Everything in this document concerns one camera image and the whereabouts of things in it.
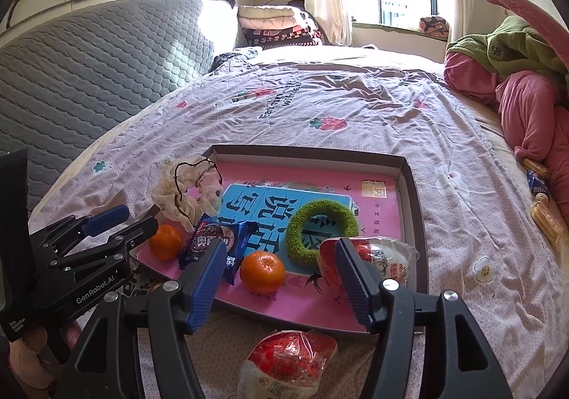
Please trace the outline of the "person's left hand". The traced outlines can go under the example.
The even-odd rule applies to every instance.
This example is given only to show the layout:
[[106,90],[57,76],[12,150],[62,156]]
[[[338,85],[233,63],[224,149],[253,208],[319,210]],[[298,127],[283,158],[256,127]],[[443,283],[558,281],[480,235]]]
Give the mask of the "person's left hand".
[[42,354],[47,350],[47,341],[47,331],[36,328],[10,343],[10,368],[29,398],[47,398],[49,387],[65,369],[64,364],[49,361]]

